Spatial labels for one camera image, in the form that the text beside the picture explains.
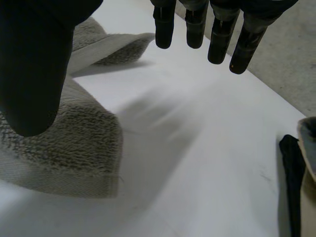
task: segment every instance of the gray floor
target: gray floor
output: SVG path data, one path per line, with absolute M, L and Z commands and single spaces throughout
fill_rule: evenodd
M 185 8 L 177 4 L 176 13 L 184 18 Z M 228 49 L 230 55 L 240 34 L 242 15 Z M 299 0 L 268 27 L 248 67 L 267 86 L 307 116 L 316 116 L 315 15 L 315 0 Z M 209 7 L 205 27 L 208 38 L 213 19 L 213 11 Z

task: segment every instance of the black fabric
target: black fabric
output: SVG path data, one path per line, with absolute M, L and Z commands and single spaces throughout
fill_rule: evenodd
M 292 237 L 301 236 L 300 193 L 306 167 L 297 142 L 298 140 L 291 135 L 285 135 L 279 143 L 286 176 L 287 198 Z
M 58 111 L 74 27 L 101 0 L 2 0 L 0 111 L 22 136 L 46 131 Z

